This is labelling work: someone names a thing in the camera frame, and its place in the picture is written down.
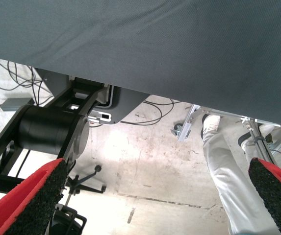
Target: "white sneaker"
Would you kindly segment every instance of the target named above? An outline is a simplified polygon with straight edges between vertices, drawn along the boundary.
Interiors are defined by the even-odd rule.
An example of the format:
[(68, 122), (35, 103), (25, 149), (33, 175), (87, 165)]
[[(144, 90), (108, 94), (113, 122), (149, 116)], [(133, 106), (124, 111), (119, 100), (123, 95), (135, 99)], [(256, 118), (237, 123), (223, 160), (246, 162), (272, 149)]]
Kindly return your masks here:
[(203, 134), (208, 132), (215, 132), (218, 130), (221, 117), (219, 115), (209, 115), (205, 118), (203, 123)]

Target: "white pants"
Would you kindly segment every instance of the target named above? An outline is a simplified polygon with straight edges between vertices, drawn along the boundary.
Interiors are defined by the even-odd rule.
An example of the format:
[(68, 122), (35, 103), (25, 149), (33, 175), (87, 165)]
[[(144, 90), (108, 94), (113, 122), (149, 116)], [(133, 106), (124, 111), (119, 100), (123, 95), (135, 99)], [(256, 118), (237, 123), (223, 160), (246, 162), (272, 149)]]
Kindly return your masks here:
[[(252, 141), (246, 143), (245, 154), (248, 162), (254, 157)], [(204, 156), (230, 220), (230, 234), (280, 235), (255, 187), (236, 164), (222, 134), (204, 135)]]

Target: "black foam padding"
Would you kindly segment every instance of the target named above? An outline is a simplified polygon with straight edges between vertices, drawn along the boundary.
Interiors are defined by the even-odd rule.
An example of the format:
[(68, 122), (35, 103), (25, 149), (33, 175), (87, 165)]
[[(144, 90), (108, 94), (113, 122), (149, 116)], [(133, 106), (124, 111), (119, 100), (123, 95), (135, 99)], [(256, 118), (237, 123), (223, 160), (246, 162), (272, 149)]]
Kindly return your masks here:
[(55, 205), (61, 199), (67, 175), (65, 161), (61, 161), (47, 178), (44, 186), (26, 206), (6, 235), (43, 235), (53, 215)]
[(249, 177), (281, 232), (281, 182), (258, 159), (253, 159)]

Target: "metal bracket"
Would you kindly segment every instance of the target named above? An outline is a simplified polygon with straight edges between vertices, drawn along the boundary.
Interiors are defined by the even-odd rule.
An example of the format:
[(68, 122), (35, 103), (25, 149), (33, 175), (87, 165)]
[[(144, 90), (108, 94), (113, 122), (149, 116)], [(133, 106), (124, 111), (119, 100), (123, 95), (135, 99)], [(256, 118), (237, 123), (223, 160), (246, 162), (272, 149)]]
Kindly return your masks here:
[(200, 106), (193, 104), (188, 112), (185, 122), (182, 124), (176, 124), (174, 129), (171, 129), (171, 133), (178, 137), (178, 141), (183, 142), (188, 138), (190, 134), (190, 127), (193, 120), (193, 113), (199, 109)]

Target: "concrete floor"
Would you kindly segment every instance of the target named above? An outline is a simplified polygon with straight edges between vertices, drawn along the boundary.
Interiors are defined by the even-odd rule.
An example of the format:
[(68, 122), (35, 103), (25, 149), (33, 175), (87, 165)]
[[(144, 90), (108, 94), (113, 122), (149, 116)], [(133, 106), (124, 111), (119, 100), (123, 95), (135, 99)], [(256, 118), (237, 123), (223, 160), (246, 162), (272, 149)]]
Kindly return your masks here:
[[(28, 70), (19, 66), (19, 74), (28, 78)], [(6, 70), (0, 67), (0, 86), (14, 87)], [(41, 100), (50, 94), (41, 91)], [(0, 90), (0, 103), (8, 97), (32, 97), (32, 89)], [(151, 96), (159, 103), (168, 99)], [(186, 142), (177, 142), (170, 132), (174, 124), (183, 122), (190, 104), (176, 104), (173, 111), (154, 126), (132, 126), (122, 123), (91, 128), (88, 144), (77, 161), (72, 176), (102, 171), (88, 186), (107, 185), (104, 194), (82, 191), (73, 196), (69, 206), (88, 221), (83, 234), (98, 235), (190, 235), (228, 234), (228, 219), (218, 192), (208, 173), (200, 138), (201, 117), (193, 122)], [(166, 113), (171, 106), (161, 106)], [(0, 109), (0, 131), (13, 112)], [(145, 121), (158, 112), (146, 104), (139, 105), (125, 120)], [(224, 117), (220, 124), (235, 159), (244, 172), (247, 164), (237, 145), (247, 132), (237, 119)], [(11, 171), (15, 175), (24, 153)], [(275, 155), (281, 166), (281, 156)], [(55, 156), (32, 151), (20, 177), (25, 178)], [(65, 203), (67, 191), (61, 203)]]

